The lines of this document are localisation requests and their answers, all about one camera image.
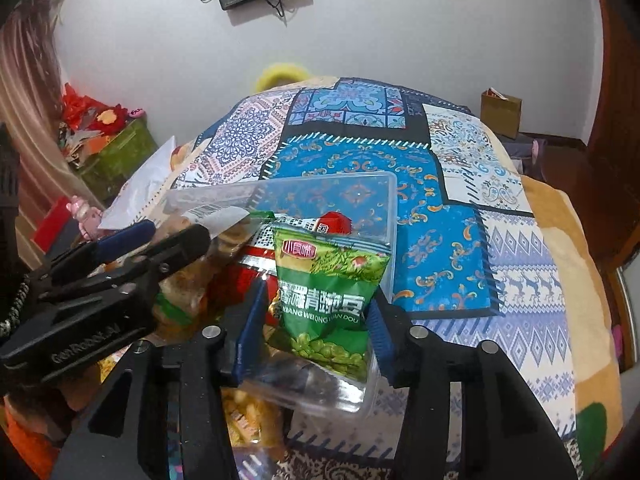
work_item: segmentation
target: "red logo label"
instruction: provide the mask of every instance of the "red logo label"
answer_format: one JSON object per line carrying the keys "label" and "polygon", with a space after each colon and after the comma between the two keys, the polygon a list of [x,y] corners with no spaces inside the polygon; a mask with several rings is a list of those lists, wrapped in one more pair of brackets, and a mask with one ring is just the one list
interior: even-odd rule
{"label": "red logo label", "polygon": [[282,252],[296,258],[313,260],[316,257],[316,246],[302,240],[284,240]]}

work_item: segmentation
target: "metal bolt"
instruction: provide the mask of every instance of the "metal bolt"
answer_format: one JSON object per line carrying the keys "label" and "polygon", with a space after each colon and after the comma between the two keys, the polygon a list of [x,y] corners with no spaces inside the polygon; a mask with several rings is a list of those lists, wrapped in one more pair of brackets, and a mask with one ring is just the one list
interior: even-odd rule
{"label": "metal bolt", "polygon": [[134,354],[143,354],[151,347],[151,343],[146,339],[141,339],[133,343],[133,353]]}
{"label": "metal bolt", "polygon": [[220,330],[220,327],[216,325],[209,325],[202,329],[202,335],[207,339],[218,337],[221,332],[222,330]]}
{"label": "metal bolt", "polygon": [[136,290],[136,284],[131,282],[125,283],[120,287],[120,292],[122,294],[131,294],[134,290]]}
{"label": "metal bolt", "polygon": [[487,354],[497,354],[500,347],[493,341],[482,341],[480,348]]}
{"label": "metal bolt", "polygon": [[429,330],[422,325],[413,325],[409,329],[409,334],[411,334],[411,337],[415,337],[416,339],[424,339],[429,335]]}

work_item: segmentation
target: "brown curtain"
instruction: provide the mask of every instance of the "brown curtain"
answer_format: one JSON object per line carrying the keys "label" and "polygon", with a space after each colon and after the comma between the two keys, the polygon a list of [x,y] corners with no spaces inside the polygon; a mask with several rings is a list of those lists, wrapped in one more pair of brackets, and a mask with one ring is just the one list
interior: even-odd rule
{"label": "brown curtain", "polygon": [[30,267],[42,252],[33,232],[61,196],[97,203],[58,149],[62,114],[60,67],[53,45],[49,0],[23,0],[0,29],[0,121],[20,153],[18,252]]}

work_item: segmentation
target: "baseboard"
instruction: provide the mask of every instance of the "baseboard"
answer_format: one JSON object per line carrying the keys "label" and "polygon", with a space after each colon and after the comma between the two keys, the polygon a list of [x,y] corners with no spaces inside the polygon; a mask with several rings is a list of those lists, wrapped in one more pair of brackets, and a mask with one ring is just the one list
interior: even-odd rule
{"label": "baseboard", "polygon": [[549,134],[531,134],[522,132],[523,135],[531,137],[532,139],[545,139],[550,146],[565,146],[568,148],[576,148],[581,152],[587,151],[587,146],[582,139],[575,139],[573,137],[561,137],[558,135]]}

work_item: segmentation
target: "cardboard box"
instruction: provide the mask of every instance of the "cardboard box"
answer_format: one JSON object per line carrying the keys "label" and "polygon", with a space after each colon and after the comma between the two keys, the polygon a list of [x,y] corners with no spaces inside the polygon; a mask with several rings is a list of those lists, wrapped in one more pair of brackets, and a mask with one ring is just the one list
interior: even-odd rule
{"label": "cardboard box", "polygon": [[515,139],[520,131],[520,113],[522,99],[503,94],[507,99],[500,99],[482,94],[480,120],[486,124],[494,134],[501,134]]}

